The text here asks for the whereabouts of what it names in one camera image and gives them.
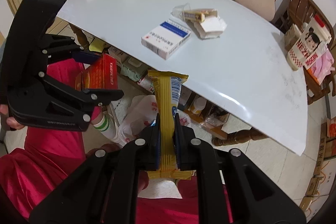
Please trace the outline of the person left hand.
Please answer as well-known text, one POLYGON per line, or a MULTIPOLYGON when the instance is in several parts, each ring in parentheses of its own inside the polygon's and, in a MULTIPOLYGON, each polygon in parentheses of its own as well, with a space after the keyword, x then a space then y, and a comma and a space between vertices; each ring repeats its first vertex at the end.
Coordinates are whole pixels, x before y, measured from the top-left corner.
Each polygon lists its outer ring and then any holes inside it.
POLYGON ((25 125, 20 124, 14 117, 9 116, 9 109, 7 105, 0 105, 0 112, 5 116, 5 120, 9 128, 21 130, 25 127, 25 125))

